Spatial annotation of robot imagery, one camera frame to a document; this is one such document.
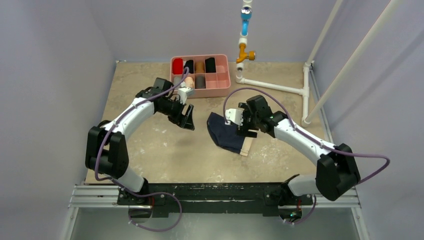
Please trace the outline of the pink divided organizer tray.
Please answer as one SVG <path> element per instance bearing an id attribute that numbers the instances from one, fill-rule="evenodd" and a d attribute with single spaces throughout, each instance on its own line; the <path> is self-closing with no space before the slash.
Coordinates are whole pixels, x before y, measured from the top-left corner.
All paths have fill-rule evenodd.
<path id="1" fill-rule="evenodd" d="M 189 73 L 189 77 L 192 77 L 195 81 L 196 76 L 205 76 L 206 88 L 195 89 L 195 92 L 191 98 L 214 98 L 214 97 L 225 97 L 230 93 L 231 78 L 229 71 L 228 57 L 225 54 L 204 54 L 204 55 L 186 55 L 186 56 L 174 56 L 170 60 L 170 80 L 173 81 L 175 76 L 182 76 L 183 74 L 172 73 L 172 61 L 174 58 L 182 58 L 183 62 L 187 60 L 194 60 L 194 64 L 197 61 L 205 62 L 206 58 L 214 57 L 216 63 L 216 73 Z"/>

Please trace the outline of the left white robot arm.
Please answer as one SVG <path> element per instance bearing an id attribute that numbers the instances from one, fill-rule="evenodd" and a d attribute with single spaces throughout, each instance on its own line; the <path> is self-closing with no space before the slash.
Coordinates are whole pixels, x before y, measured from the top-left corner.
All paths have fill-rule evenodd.
<path id="1" fill-rule="evenodd" d="M 168 120 L 182 129 L 193 131 L 192 104 L 186 104 L 194 88 L 181 81 L 172 82 L 156 78 L 153 86 L 141 90 L 131 104 L 114 120 L 104 125 L 93 126 L 88 131 L 85 167 L 95 172 L 95 178 L 104 175 L 129 190 L 129 197 L 138 205 L 146 203 L 149 191 L 147 181 L 129 166 L 127 140 L 135 130 L 155 113 L 167 116 Z"/>

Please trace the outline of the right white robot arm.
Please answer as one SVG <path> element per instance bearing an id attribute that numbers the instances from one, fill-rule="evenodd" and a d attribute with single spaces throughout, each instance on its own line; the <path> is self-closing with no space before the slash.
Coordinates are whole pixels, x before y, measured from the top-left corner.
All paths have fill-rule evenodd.
<path id="1" fill-rule="evenodd" d="M 314 174 L 296 174 L 281 184 L 280 196 L 284 203 L 292 204 L 300 196 L 315 194 L 335 201 L 361 181 L 348 145 L 334 145 L 310 134 L 286 113 L 273 112 L 262 95 L 225 110 L 225 119 L 237 126 L 238 135 L 255 138 L 257 131 L 261 131 L 290 145 L 315 165 Z"/>

